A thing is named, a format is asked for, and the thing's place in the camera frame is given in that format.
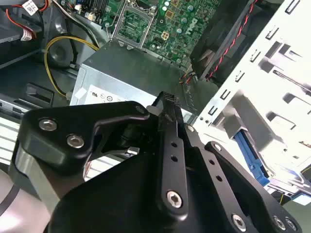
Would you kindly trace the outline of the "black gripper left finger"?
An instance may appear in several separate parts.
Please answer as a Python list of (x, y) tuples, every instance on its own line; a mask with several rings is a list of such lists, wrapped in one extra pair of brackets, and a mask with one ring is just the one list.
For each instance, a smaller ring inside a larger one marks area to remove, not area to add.
[(53, 215), (71, 190), (139, 155), (184, 158), (179, 99), (161, 92), (145, 108), (135, 101), (28, 111), (22, 118), (11, 166), (25, 176)]

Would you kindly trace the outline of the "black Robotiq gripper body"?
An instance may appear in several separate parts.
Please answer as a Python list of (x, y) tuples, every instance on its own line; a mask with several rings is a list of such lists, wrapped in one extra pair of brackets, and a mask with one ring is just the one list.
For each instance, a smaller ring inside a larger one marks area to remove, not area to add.
[(161, 159), (135, 156), (71, 190), (57, 205), (51, 233), (232, 233), (231, 209), (219, 197), (213, 175), (219, 165), (205, 150), (186, 147)]

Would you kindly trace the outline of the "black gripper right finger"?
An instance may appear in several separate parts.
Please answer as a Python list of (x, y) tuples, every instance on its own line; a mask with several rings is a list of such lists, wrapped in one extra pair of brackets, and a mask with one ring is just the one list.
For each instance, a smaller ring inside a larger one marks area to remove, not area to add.
[(294, 217), (223, 146), (215, 141), (203, 144), (189, 124), (184, 133), (196, 232), (302, 232)]

